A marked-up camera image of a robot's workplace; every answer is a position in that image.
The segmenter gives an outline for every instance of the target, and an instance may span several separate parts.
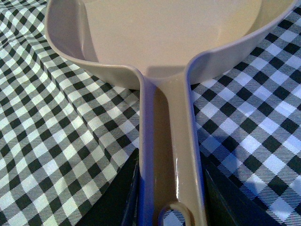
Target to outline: frying pan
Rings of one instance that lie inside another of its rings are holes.
[[[140,89],[138,224],[168,209],[207,225],[190,85],[231,69],[294,0],[50,0],[45,32],[59,55],[101,80]]]

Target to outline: handle hole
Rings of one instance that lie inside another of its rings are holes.
[[[163,226],[186,226],[183,214],[178,210],[167,210],[163,215]]]

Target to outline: table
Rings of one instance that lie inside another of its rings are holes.
[[[200,151],[283,226],[301,224],[300,4],[243,62],[191,86]],[[59,57],[46,6],[0,3],[0,225],[76,225],[139,146],[139,92]]]

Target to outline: checkered tablecloth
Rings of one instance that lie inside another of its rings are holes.
[[[300,4],[247,59],[191,87],[200,151],[283,226],[301,225]],[[75,225],[139,146],[139,92],[59,57],[46,6],[0,2],[0,225]]]

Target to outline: enamel skillet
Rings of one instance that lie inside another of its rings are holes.
[[[50,0],[45,32],[62,57],[140,89],[138,225],[168,209],[206,226],[190,85],[247,57],[295,0]]]

